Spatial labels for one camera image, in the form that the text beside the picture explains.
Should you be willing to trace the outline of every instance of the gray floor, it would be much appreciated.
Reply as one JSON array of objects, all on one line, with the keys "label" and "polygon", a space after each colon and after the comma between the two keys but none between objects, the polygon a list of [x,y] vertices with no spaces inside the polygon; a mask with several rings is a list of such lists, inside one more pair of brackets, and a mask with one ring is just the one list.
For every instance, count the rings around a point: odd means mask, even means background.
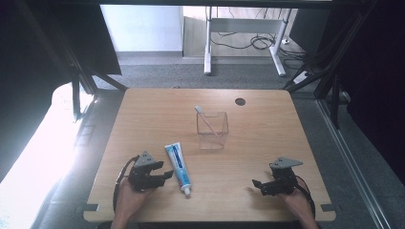
[{"label": "gray floor", "polygon": [[[285,78],[277,76],[268,58],[215,58],[212,76],[203,75],[201,58],[183,58],[178,53],[120,53],[122,76],[113,78],[132,88],[214,88],[275,90],[283,86],[294,73]],[[53,188],[32,228],[96,228],[82,214],[88,209],[90,194],[98,165],[111,133],[123,92],[96,78],[101,88],[97,103],[84,116],[82,131],[77,137],[77,161],[73,170]],[[379,228],[363,199],[362,192],[352,178],[333,128],[328,125],[322,104],[312,92],[316,86],[292,95],[309,145],[326,183],[336,220],[320,222],[328,228]],[[339,108],[340,133],[357,162],[373,197],[379,204],[391,228],[405,228],[405,188],[399,182],[378,151],[357,129],[346,112]]]}]

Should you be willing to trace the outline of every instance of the toothpaste tube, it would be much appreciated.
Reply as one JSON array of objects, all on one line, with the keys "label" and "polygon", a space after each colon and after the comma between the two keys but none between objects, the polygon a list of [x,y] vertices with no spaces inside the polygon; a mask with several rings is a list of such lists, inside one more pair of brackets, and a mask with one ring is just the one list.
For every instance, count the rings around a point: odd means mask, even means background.
[{"label": "toothpaste tube", "polygon": [[191,183],[182,158],[180,143],[177,142],[171,145],[166,145],[164,148],[172,161],[176,176],[179,179],[180,189],[184,191],[186,196],[190,196]]}]

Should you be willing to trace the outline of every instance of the black cable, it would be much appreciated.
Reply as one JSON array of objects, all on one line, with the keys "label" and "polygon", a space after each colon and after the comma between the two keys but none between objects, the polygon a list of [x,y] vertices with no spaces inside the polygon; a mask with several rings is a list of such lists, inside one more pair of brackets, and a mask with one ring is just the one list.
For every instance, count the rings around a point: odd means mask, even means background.
[{"label": "black cable", "polygon": [[280,9],[279,16],[277,17],[277,19],[280,19],[281,11],[282,11],[282,10],[283,10],[283,8]]},{"label": "black cable", "polygon": [[305,184],[305,186],[307,187],[308,190],[301,187],[298,183],[295,185],[295,188],[297,188],[298,190],[301,191],[301,193],[304,194],[307,201],[309,202],[310,210],[312,211],[313,217],[315,218],[315,214],[316,214],[316,212],[315,212],[315,203],[313,202],[312,196],[310,195],[309,187],[302,178],[300,178],[300,179],[304,182],[304,184]]},{"label": "black cable", "polygon": [[233,13],[230,11],[230,7],[228,7],[228,11],[229,11],[229,13],[232,15],[232,18],[235,18],[235,16],[233,15]]},{"label": "black cable", "polygon": [[298,58],[298,59],[302,59],[302,58],[304,58],[304,57],[307,55],[306,52],[286,51],[286,50],[284,50],[283,48],[280,48],[279,50],[280,50],[280,53],[281,53],[282,55],[291,56],[291,57],[296,57],[296,58]]},{"label": "black cable", "polygon": [[300,70],[297,71],[297,73],[290,79],[289,82],[287,82],[287,84],[282,88],[283,90],[287,90],[290,93],[293,93],[295,91],[297,91],[298,89],[307,86],[308,84],[314,82],[315,80],[318,80],[319,78],[321,78],[323,75],[325,75],[328,70],[330,69],[330,65],[328,65],[327,67],[325,67],[322,71],[318,72],[318,73],[313,73],[312,75],[310,75],[309,77],[305,78],[303,81],[301,81],[299,84],[293,85],[291,87],[288,88],[289,85],[291,85],[293,83],[293,80],[304,71],[304,69],[306,68],[307,65],[303,65],[302,68],[300,68]]},{"label": "black cable", "polygon": [[[256,42],[262,42],[262,44],[264,44],[264,47],[258,47],[255,43]],[[256,49],[256,50],[266,50],[269,47],[271,47],[271,45],[273,45],[273,41],[265,36],[261,36],[259,35],[259,33],[256,34],[256,36],[253,36],[252,38],[250,38],[250,44]]]},{"label": "black cable", "polygon": [[284,66],[286,66],[287,68],[289,68],[289,69],[291,69],[291,70],[299,70],[300,68],[294,68],[294,67],[291,67],[288,63],[287,63],[287,61],[302,61],[301,59],[296,59],[296,58],[292,58],[292,59],[284,59],[283,60],[283,65]]},{"label": "black cable", "polygon": [[257,13],[256,16],[254,18],[257,18],[257,16],[259,16],[259,13],[263,10],[263,8],[261,8]]},{"label": "black cable", "polygon": [[219,36],[229,36],[229,35],[233,35],[233,34],[236,34],[237,32],[230,32],[230,33],[225,33],[225,34],[220,34],[219,32],[218,32],[218,35]]},{"label": "black cable", "polygon": [[135,157],[132,157],[130,160],[128,160],[128,162],[125,164],[125,166],[122,168],[121,172],[118,175],[118,178],[116,180],[116,187],[114,189],[114,195],[113,195],[113,209],[114,209],[114,212],[116,211],[116,207],[117,207],[119,184],[121,183],[122,179],[124,178],[125,171],[128,168],[129,164],[131,162],[133,162],[133,161],[134,162],[137,161],[138,158],[139,158],[139,156],[135,156]]},{"label": "black cable", "polygon": [[228,48],[235,49],[235,50],[244,50],[244,49],[247,49],[247,48],[249,48],[250,46],[252,46],[252,44],[250,44],[250,45],[247,45],[247,46],[245,46],[245,47],[234,47],[234,46],[226,45],[226,44],[223,44],[223,43],[217,43],[217,42],[213,41],[212,38],[211,38],[211,42],[214,43],[214,44],[216,44],[216,45],[219,45],[219,46],[226,46],[226,47],[228,47]]},{"label": "black cable", "polygon": [[284,52],[284,50],[282,50],[282,49],[279,49],[279,54],[282,55],[283,57],[289,57],[289,58],[295,59],[295,60],[304,60],[304,58],[305,58],[304,54],[288,53],[288,52]]},{"label": "black cable", "polygon": [[268,8],[265,10],[265,15],[263,15],[263,19],[266,19]]},{"label": "black cable", "polygon": [[299,69],[298,71],[295,73],[295,75],[286,83],[286,85],[284,85],[283,88],[281,88],[282,90],[285,90],[289,85],[291,85],[294,82],[294,79],[296,77],[298,77],[298,75],[300,75],[307,67],[308,63],[304,63]]}]

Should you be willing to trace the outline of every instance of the toothbrush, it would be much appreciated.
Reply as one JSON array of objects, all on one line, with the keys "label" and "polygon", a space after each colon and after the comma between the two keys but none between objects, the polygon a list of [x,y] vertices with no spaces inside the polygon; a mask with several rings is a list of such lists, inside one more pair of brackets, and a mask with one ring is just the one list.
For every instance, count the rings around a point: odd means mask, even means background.
[{"label": "toothbrush", "polygon": [[200,106],[195,107],[197,114],[202,118],[202,120],[205,122],[205,124],[209,127],[209,129],[211,129],[211,132],[214,133],[214,135],[216,137],[219,137],[218,134],[214,131],[214,129],[212,128],[211,124],[209,124],[209,122],[205,119],[205,117],[202,115],[203,112],[203,108],[201,108]]}]

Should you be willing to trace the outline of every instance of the human hand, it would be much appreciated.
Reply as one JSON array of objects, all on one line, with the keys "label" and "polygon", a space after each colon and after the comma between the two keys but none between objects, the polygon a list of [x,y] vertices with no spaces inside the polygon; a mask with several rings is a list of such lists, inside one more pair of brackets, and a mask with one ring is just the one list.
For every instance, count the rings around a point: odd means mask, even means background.
[{"label": "human hand", "polygon": [[[309,192],[307,184],[299,177],[297,177],[297,180],[298,185]],[[309,202],[300,190],[294,188],[291,194],[278,194],[277,197],[279,197],[289,211],[298,218],[304,229],[318,229],[318,224],[312,214]]]},{"label": "human hand", "polygon": [[129,220],[140,209],[148,196],[155,190],[156,189],[147,189],[143,192],[135,191],[131,183],[128,181],[128,178],[125,177],[119,184],[116,215],[114,216],[111,228],[126,228]]}]

